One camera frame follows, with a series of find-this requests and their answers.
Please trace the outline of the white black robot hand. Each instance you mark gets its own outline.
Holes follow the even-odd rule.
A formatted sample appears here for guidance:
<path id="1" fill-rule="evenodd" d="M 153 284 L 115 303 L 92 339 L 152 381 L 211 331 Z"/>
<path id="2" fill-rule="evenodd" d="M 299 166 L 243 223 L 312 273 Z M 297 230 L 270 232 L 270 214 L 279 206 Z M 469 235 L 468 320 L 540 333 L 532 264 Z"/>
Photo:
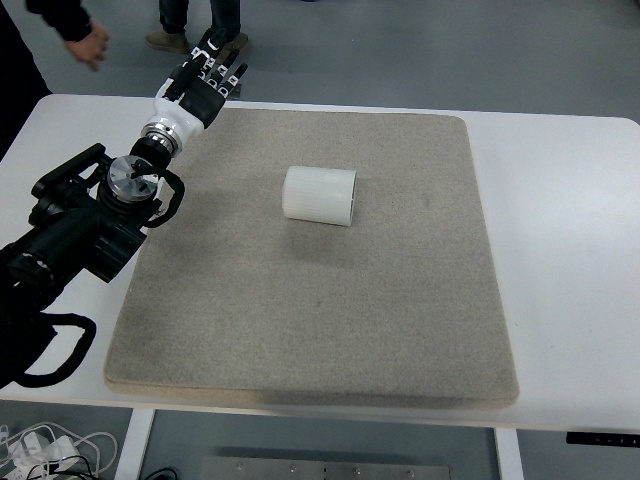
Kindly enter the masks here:
<path id="1" fill-rule="evenodd" d="M 235 66 L 238 49 L 227 49 L 222 29 L 208 29 L 160 87 L 153 102 L 154 114 L 141 135 L 156 139 L 176 153 L 216 119 L 247 70 Z"/>

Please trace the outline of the person's hand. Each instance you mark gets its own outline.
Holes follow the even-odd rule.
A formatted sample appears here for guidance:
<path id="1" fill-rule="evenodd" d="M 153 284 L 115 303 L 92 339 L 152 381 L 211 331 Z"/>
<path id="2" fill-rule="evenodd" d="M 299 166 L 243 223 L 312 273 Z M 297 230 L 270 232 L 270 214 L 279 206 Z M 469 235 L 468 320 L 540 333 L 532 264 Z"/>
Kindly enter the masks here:
<path id="1" fill-rule="evenodd" d="M 86 65 L 91 71 L 100 70 L 105 60 L 110 36 L 107 29 L 97 20 L 91 19 L 90 33 L 79 41 L 65 41 L 65 48 L 78 62 Z"/>

